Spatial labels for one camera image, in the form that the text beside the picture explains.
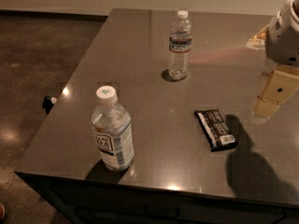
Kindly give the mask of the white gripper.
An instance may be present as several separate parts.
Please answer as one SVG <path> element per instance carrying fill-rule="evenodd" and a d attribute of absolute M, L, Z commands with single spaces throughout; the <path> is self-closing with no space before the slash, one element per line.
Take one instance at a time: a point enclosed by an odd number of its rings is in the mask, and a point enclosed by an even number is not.
<path fill-rule="evenodd" d="M 299 90 L 299 0 L 287 0 L 272 18 L 266 33 L 266 56 L 276 63 L 265 83 L 254 114 L 271 118 Z"/>

